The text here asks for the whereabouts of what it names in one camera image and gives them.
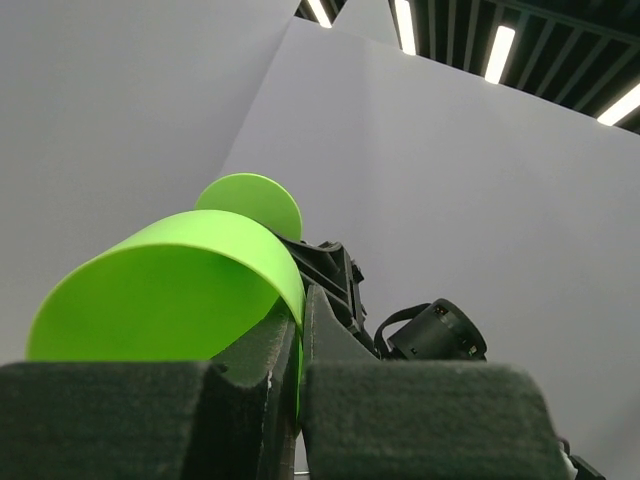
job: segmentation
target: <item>black foam pad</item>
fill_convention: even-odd
[[[0,478],[288,478],[297,366],[283,302],[210,362],[5,366]]]
[[[313,480],[567,480],[540,390],[509,366],[312,362],[303,432]]]

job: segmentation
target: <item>black ceiling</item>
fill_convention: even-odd
[[[333,22],[346,0],[321,1]],[[496,29],[509,26],[501,83],[586,115],[640,83],[640,0],[409,1],[418,55],[483,75]],[[296,15],[315,21],[306,0]],[[640,108],[617,126],[640,134]]]

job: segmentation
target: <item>white wall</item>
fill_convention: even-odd
[[[225,163],[360,263],[370,327],[447,297],[608,478],[640,471],[640,137],[396,48],[291,24]]]
[[[333,22],[333,28],[392,47],[398,46],[389,0],[349,0]]]
[[[0,364],[65,274],[193,206],[297,5],[0,2]]]

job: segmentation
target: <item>white backdrop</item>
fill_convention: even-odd
[[[363,269],[371,331],[440,296],[531,372],[608,478],[640,460],[640,137],[294,21],[225,163],[296,197]]]
[[[0,2],[0,364],[64,275],[193,207],[297,6]]]

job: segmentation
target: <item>ceiling beam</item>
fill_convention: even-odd
[[[511,69],[511,64],[513,63],[513,59],[516,58],[516,53],[518,51],[518,44],[520,40],[523,38],[524,31],[527,28],[527,22],[529,21],[530,15],[529,12],[521,12],[520,18],[518,19],[518,24],[516,25],[516,35],[513,38],[513,43],[511,44],[511,54],[507,57],[507,62],[504,64],[504,71],[506,72],[505,79],[509,78],[509,71]]]
[[[587,15],[593,14],[602,5],[604,0],[591,0],[587,7]]]
[[[578,101],[578,103],[576,103],[573,109],[577,110],[578,112],[584,110],[584,107],[587,105],[587,103],[589,103],[593,99],[593,97],[595,97],[596,94],[600,90],[602,90],[602,87],[609,83],[611,79],[615,77],[618,72],[620,72],[620,70],[622,70],[624,66],[637,55],[639,51],[640,45],[635,45],[627,48],[627,51],[624,52],[624,54],[618,59],[618,61],[614,63],[602,77],[600,77],[600,80],[593,84],[591,89],[580,99],[580,101]]]
[[[525,84],[527,83],[527,80],[529,79],[529,75],[531,75],[531,72],[533,71],[533,67],[535,67],[536,62],[538,61],[538,58],[540,58],[542,49],[547,43],[547,40],[549,40],[549,36],[551,35],[551,32],[553,31],[553,27],[555,27],[555,25],[556,25],[556,22],[553,20],[547,20],[545,22],[544,28],[542,29],[542,33],[538,37],[538,42],[536,43],[536,46],[533,49],[533,52],[531,52],[531,56],[529,57],[529,61],[527,61],[526,67],[524,67],[522,75],[520,75],[520,80],[518,80],[518,87],[517,87],[518,90],[522,90]]]
[[[627,0],[627,4],[624,6],[618,18],[626,19],[633,15],[636,10],[640,7],[640,0]]]
[[[307,13],[306,8],[304,8],[304,3],[301,3],[300,6],[298,7],[298,12],[300,13],[300,16],[302,18],[304,18],[305,20],[311,20],[309,18],[309,14]]]
[[[391,8],[392,0],[389,0],[389,8]],[[413,24],[413,41],[416,43],[416,55],[422,55],[422,30],[421,30],[421,22],[418,18],[418,7],[416,6],[415,0],[409,0],[409,5],[411,6],[411,23]],[[396,18],[396,9],[391,8],[393,12],[393,18]],[[402,45],[402,39],[400,38],[400,28],[398,27],[398,45]]]
[[[336,0],[329,0],[329,3],[331,4],[331,8],[333,8],[333,13],[335,13],[335,17],[337,17],[339,9],[338,9],[338,4],[336,3]]]
[[[556,98],[553,99],[554,103],[561,103],[564,98],[569,94],[571,89],[576,86],[576,84],[580,81],[585,72],[589,69],[591,64],[598,58],[598,55],[602,53],[604,48],[609,44],[609,39],[606,37],[601,37],[596,43],[596,46],[589,52],[589,55],[582,61],[580,66],[573,72],[573,75],[569,78],[567,83],[565,83],[560,93],[556,95]]]
[[[629,45],[640,44],[640,33],[638,35],[631,35],[629,33],[620,32],[613,28],[603,27],[596,25],[592,22],[581,20],[577,17],[558,13],[548,8],[539,7],[532,0],[487,0],[492,3],[501,4],[508,8],[515,8],[516,10],[528,11],[532,15],[542,17],[548,20],[554,20],[558,23],[564,23],[574,28],[581,28],[585,32],[595,33],[599,36],[609,37],[612,40],[628,43]]]
[[[429,58],[436,60],[436,0],[429,0]]]
[[[560,52],[558,52],[558,56],[551,64],[551,67],[549,67],[549,70],[547,71],[546,75],[540,82],[540,85],[538,85],[538,88],[536,89],[536,93],[535,93],[536,96],[538,97],[542,96],[544,91],[547,89],[547,87],[551,83],[551,80],[553,80],[553,77],[555,77],[556,73],[558,73],[558,70],[560,70],[562,63],[567,59],[567,57],[569,56],[569,53],[571,53],[571,50],[573,49],[576,42],[580,38],[580,35],[582,35],[582,30],[579,28],[575,28],[571,32],[571,35],[569,35],[569,38],[564,43],[564,46],[562,47]]]
[[[629,113],[626,117],[616,123],[616,126],[629,130],[630,132],[640,133],[640,111],[634,110]]]
[[[504,6],[496,5],[496,10],[493,12],[493,22],[491,23],[491,33],[489,34],[489,41],[487,42],[487,52],[484,55],[484,63],[482,65],[482,75],[484,76],[487,73],[487,66],[489,65],[489,57],[491,57],[491,49],[493,48],[493,40],[496,38],[496,32],[498,31],[498,26],[500,21],[502,20],[502,15],[504,14]]]
[[[478,11],[480,9],[480,0],[472,0],[471,2],[471,18],[469,19],[469,30],[467,31],[467,46],[464,49],[464,71],[469,71],[471,65],[471,55],[473,55],[473,40],[476,36],[476,26],[478,25]]]
[[[402,40],[400,39],[400,27],[398,26],[398,16],[396,15],[396,9],[394,8],[394,1],[393,0],[389,0],[389,10],[391,11],[391,19],[393,20],[393,28],[396,31],[396,37],[398,38],[398,45],[402,48]],[[413,22],[413,34],[416,40],[416,55],[420,55],[420,43],[418,43],[418,37],[416,35],[416,11],[415,8],[413,6],[413,4],[411,5],[411,20]]]
[[[453,65],[453,41],[456,33],[456,0],[449,0],[449,28],[447,29],[447,65]]]

